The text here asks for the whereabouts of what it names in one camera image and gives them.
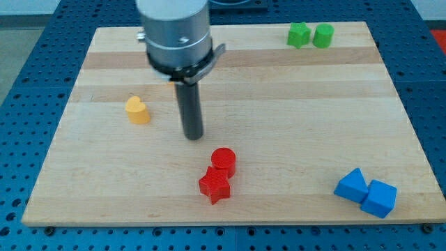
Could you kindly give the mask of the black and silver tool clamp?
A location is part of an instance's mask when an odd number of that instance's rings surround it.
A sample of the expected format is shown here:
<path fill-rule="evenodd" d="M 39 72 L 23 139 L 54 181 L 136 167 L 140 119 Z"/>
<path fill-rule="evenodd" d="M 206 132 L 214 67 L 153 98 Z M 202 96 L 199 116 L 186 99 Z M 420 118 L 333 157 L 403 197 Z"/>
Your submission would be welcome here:
<path fill-rule="evenodd" d="M 146 53 L 148 62 L 159 73 L 169 76 L 169 80 L 173 82 L 182 82 L 186 84 L 194 84 L 203 79 L 215 67 L 218 59 L 226 52 L 226 45 L 224 43 L 218 45 L 214 50 L 211 49 L 207 55 L 195 63 L 187 67 L 172 68 L 157 62 L 150 55 Z"/>

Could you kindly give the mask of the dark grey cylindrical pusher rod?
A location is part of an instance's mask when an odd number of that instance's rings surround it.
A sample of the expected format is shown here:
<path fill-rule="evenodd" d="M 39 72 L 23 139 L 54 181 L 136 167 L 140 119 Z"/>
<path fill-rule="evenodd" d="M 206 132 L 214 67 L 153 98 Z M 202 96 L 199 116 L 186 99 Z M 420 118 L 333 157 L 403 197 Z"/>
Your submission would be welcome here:
<path fill-rule="evenodd" d="M 203 136 L 199 86 L 177 82 L 175 90 L 183 133 L 188 140 L 198 140 Z"/>

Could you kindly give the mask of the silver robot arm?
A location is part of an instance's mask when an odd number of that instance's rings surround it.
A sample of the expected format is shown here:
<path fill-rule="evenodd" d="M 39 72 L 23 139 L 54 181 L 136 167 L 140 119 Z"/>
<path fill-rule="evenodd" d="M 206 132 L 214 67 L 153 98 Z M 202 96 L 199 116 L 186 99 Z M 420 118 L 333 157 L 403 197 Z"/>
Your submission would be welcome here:
<path fill-rule="evenodd" d="M 207 0 L 136 0 L 148 62 L 175 84 L 183 133 L 203 136 L 199 81 L 215 67 L 226 45 L 215 47 Z"/>

